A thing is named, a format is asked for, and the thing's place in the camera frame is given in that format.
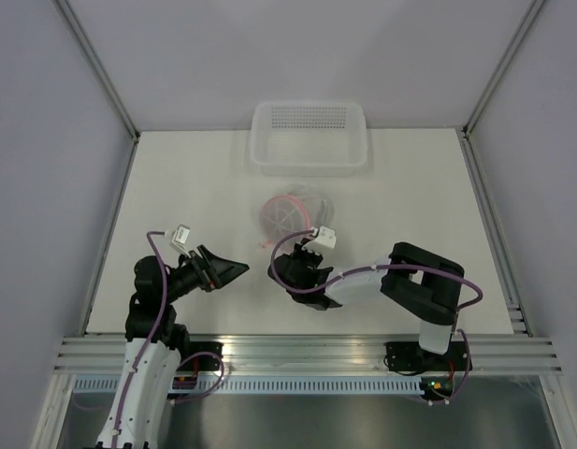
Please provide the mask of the white mesh laundry bag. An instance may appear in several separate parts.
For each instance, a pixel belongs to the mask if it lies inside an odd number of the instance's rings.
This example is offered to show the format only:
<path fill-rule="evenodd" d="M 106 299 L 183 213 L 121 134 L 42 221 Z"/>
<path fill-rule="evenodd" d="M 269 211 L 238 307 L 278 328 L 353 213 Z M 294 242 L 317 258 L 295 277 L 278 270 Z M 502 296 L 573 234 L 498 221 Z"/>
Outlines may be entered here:
<path fill-rule="evenodd" d="M 264 245 L 275 245 L 297 231 L 329 226 L 334 204 L 321 188 L 309 184 L 289 184 L 274 193 L 258 215 Z"/>

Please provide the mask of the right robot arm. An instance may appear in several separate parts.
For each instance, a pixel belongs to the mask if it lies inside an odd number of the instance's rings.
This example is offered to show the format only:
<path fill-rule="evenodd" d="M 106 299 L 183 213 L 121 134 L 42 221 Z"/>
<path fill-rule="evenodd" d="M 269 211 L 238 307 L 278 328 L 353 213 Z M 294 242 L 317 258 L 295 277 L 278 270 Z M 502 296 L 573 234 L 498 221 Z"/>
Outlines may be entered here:
<path fill-rule="evenodd" d="M 437 369 L 448 360 L 462 266 L 408 242 L 395 244 L 376 266 L 341 271 L 323 268 L 322 262 L 300 242 L 289 254 L 274 254 L 267 274 L 294 302 L 316 311 L 390 299 L 421 320 L 418 363 Z"/>

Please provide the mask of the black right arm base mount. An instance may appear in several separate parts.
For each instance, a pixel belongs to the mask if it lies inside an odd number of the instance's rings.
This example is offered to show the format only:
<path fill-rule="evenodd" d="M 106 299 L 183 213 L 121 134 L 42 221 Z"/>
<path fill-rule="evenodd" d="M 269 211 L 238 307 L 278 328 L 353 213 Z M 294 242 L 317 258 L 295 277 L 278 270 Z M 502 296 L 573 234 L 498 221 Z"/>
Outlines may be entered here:
<path fill-rule="evenodd" d="M 421 375 L 426 372 L 464 372 L 469 362 L 465 343 L 454 341 L 444 355 L 423 350 L 416 341 L 388 341 L 383 364 L 390 372 Z"/>

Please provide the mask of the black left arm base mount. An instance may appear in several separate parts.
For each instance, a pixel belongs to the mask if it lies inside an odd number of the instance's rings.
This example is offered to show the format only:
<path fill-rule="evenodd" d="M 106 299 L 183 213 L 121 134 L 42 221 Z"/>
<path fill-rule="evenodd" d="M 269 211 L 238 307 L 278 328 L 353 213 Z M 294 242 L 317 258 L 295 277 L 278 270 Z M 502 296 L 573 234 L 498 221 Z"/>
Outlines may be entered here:
<path fill-rule="evenodd" d="M 180 350 L 177 372 L 195 376 L 196 373 L 218 371 L 221 368 L 224 345 L 218 341 L 192 341 Z"/>

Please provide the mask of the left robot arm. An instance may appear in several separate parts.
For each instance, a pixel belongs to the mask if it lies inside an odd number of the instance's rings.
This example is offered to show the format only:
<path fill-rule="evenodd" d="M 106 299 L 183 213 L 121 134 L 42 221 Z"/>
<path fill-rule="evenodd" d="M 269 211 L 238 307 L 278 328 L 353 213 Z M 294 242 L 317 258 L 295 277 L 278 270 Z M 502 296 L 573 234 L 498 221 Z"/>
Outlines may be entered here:
<path fill-rule="evenodd" d="M 168 392 L 178 370 L 197 368 L 201 357 L 224 374 L 219 350 L 200 350 L 172 303 L 195 289 L 219 290 L 250 267 L 221 258 L 200 245 L 172 268 L 155 246 L 134 266 L 135 292 L 125 321 L 123 369 L 96 448 L 156 448 Z"/>

